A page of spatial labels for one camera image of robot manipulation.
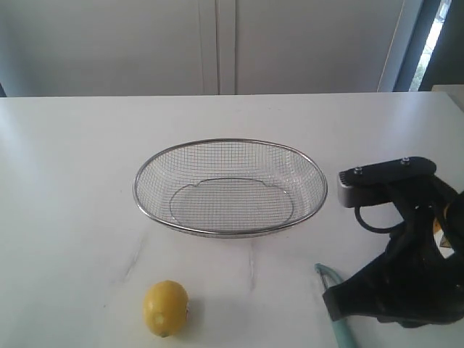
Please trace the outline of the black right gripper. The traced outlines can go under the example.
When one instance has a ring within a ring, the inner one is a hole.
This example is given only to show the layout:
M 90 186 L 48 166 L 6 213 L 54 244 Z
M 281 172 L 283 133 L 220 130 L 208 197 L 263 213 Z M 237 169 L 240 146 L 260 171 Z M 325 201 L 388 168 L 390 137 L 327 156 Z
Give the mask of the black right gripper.
M 463 318 L 463 194 L 432 178 L 409 195 L 413 203 L 394 195 L 405 229 L 391 237 L 382 268 L 368 265 L 323 293 L 330 319 L 415 328 Z

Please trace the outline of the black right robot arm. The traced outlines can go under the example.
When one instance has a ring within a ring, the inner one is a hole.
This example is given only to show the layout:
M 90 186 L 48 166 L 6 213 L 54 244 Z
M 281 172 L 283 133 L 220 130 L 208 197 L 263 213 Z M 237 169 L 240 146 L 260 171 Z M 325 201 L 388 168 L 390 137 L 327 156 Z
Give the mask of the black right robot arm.
M 358 315 L 405 328 L 463 319 L 463 194 L 435 175 L 383 189 L 403 221 L 382 254 L 325 291 L 330 318 Z

